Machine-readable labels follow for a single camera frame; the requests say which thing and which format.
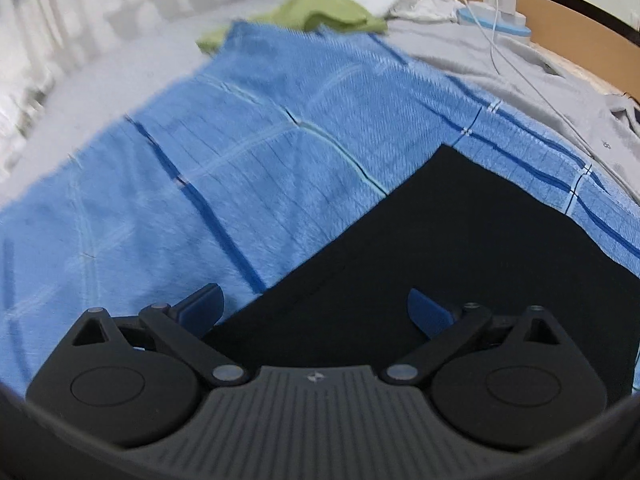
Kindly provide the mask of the blue checked blanket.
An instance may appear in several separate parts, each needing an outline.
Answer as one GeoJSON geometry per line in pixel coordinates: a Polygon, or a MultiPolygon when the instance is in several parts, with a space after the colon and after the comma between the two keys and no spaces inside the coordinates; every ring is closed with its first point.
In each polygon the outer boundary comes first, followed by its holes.
{"type": "Polygon", "coordinates": [[[372,35],[239,22],[2,207],[2,382],[24,392],[88,308],[131,314],[215,282],[242,309],[442,146],[638,271],[638,206],[497,92],[372,35]]]}

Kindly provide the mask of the grey bed sheet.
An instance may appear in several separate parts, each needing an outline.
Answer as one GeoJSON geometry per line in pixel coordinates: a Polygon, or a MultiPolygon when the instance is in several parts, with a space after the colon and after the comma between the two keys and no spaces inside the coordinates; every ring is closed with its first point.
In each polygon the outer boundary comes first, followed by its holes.
{"type": "MultiPolygon", "coordinates": [[[[1,85],[1,196],[20,194],[110,122],[142,105],[204,61],[198,32],[272,11],[285,0],[235,0],[194,18],[160,26],[101,56],[60,82],[51,76],[1,85]]],[[[627,98],[602,93],[560,58],[476,25],[418,22],[396,14],[383,40],[496,96],[596,153],[631,196],[639,194],[639,123],[627,98]]]]}

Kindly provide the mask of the green cloth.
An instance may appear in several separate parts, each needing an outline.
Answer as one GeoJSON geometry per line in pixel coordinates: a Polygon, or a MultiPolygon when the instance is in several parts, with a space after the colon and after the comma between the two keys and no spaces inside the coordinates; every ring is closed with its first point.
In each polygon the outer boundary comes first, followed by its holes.
{"type": "Polygon", "coordinates": [[[384,34],[387,24],[354,0],[285,0],[274,10],[248,19],[250,23],[312,32],[319,27],[348,34],[375,32],[384,34]]]}

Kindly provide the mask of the blue white power strip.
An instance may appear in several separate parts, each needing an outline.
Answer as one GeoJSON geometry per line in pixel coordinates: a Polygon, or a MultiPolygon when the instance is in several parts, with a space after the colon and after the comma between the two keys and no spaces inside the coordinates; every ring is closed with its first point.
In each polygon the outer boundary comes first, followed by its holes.
{"type": "Polygon", "coordinates": [[[487,30],[495,30],[497,34],[512,36],[517,40],[529,40],[532,31],[526,25],[526,16],[515,12],[509,14],[496,10],[488,3],[470,1],[468,6],[462,6],[457,10],[457,20],[461,25],[475,25],[473,15],[480,26],[487,30]]]}

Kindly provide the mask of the white sheer curtain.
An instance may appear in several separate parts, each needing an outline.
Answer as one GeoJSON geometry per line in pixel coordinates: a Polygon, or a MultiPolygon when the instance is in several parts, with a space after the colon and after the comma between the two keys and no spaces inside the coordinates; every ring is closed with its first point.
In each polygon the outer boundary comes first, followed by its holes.
{"type": "Polygon", "coordinates": [[[1,0],[1,173],[7,176],[55,81],[188,0],[1,0]]]}

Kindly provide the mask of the black pants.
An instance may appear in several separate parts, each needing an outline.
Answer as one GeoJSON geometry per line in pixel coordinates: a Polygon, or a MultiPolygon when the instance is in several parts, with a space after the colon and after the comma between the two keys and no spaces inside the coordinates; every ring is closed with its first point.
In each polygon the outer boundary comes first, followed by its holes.
{"type": "Polygon", "coordinates": [[[604,382],[630,391],[638,278],[572,219],[440,148],[410,179],[262,296],[209,346],[248,368],[389,366],[426,339],[412,290],[443,307],[549,310],[604,382]]]}

